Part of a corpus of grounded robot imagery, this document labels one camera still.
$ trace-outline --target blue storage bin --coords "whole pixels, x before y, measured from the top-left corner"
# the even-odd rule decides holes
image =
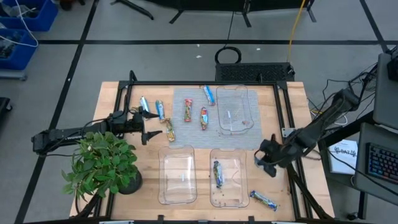
[[[8,6],[16,6],[15,0],[3,0]],[[19,5],[40,10],[36,18],[24,18],[26,26],[31,31],[49,31],[58,14],[57,6],[51,0],[18,0]],[[0,17],[0,22],[9,29],[26,29],[20,18]]]
[[[7,38],[17,32],[21,35],[20,43],[35,45],[36,42],[30,37],[26,30],[0,29],[0,35]],[[17,44],[8,58],[0,58],[1,69],[23,70],[26,68],[35,52],[36,47],[29,47]]]

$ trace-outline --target gray silicone mat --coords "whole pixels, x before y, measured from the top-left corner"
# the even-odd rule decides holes
[[[216,89],[211,89],[216,98]],[[222,135],[218,121],[217,105],[210,106],[202,88],[174,89],[172,122],[175,132],[175,141],[171,146],[191,145],[194,148],[206,149],[258,149],[262,142],[261,119],[257,93],[248,91],[249,105],[254,126],[244,134]],[[185,99],[192,99],[192,121],[184,121]],[[200,126],[200,110],[205,107],[208,111],[208,126],[202,130]]]

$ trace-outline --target gray floor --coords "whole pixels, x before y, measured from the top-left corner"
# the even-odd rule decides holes
[[[176,10],[132,0],[145,7],[154,21],[109,1],[98,3],[88,40],[170,40],[225,39],[230,12],[184,12],[174,25],[168,21]],[[75,4],[70,12],[60,11],[48,33],[37,33],[40,40],[79,40],[93,0],[86,6]],[[398,40],[395,0],[367,1],[383,37]],[[316,0],[313,13],[302,14],[295,38],[298,40],[376,40],[358,0]],[[235,15],[231,39],[287,40],[297,10],[250,13],[253,28],[247,28],[242,16]],[[234,45],[243,54],[242,62],[284,62],[286,45]],[[214,54],[222,45],[85,45],[65,100],[59,128],[81,126],[93,117],[96,99],[103,81],[127,79],[134,70],[139,80],[214,80]],[[14,110],[0,129],[0,217],[2,223],[14,221],[26,190],[37,156],[32,152],[30,137],[47,129],[67,77],[77,45],[41,45],[26,72],[28,79],[0,80],[0,96],[10,97]],[[307,96],[318,104],[326,79],[349,80],[377,61],[379,45],[294,45],[292,65],[296,80],[304,82]],[[220,55],[231,62],[234,54]],[[346,87],[331,83],[326,95]],[[356,119],[371,101],[366,100],[356,112]],[[72,147],[57,152],[67,154]],[[72,197],[61,193],[64,180],[60,170],[67,170],[69,160],[49,157],[45,162],[26,222],[67,218]],[[329,181],[336,217],[344,218],[358,208],[359,192]],[[396,223],[395,205],[369,197],[367,222]]]

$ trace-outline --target potted plant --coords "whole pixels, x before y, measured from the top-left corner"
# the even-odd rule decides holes
[[[136,148],[124,139],[118,139],[113,133],[87,133],[79,140],[80,153],[72,156],[72,172],[63,178],[69,182],[64,186],[66,194],[76,192],[83,200],[84,194],[105,197],[109,189],[116,194],[132,194],[142,185],[142,176],[133,164],[137,156],[132,152]]]

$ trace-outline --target yellow cable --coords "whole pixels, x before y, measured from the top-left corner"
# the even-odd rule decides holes
[[[303,10],[304,3],[305,3],[305,0],[303,0],[303,2],[301,3],[300,10],[299,10],[299,12],[298,12],[298,14],[297,14],[297,17],[296,17],[296,21],[294,22],[294,26],[293,26],[293,29],[292,29],[292,34],[290,35],[290,40],[289,40],[289,52],[288,52],[288,54],[287,54],[287,62],[290,62],[290,54],[292,53],[293,36],[294,36],[294,32],[295,32],[295,30],[296,30],[297,23],[298,23],[299,20],[300,20],[301,11]]]

